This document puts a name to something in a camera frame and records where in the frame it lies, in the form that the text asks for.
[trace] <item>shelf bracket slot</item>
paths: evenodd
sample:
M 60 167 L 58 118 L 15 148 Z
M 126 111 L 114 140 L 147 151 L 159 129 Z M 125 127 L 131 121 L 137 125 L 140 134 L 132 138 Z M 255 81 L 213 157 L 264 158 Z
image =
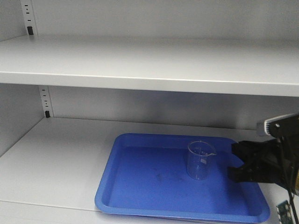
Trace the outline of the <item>shelf bracket slot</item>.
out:
M 21 0 L 24 23 L 28 35 L 37 35 L 36 20 L 32 0 Z
M 39 85 L 38 89 L 41 96 L 45 117 L 54 117 L 49 87 L 46 85 Z

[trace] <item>blue tray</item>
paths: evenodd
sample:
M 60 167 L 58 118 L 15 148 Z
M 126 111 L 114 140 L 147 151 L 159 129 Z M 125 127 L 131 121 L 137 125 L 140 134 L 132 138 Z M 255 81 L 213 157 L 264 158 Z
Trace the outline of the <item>blue tray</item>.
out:
M 212 175 L 199 181 L 186 170 L 194 140 L 217 151 Z M 95 204 L 105 213 L 259 223 L 270 215 L 257 183 L 234 183 L 227 166 L 242 164 L 231 154 L 233 140 L 157 134 L 123 134 L 114 142 Z

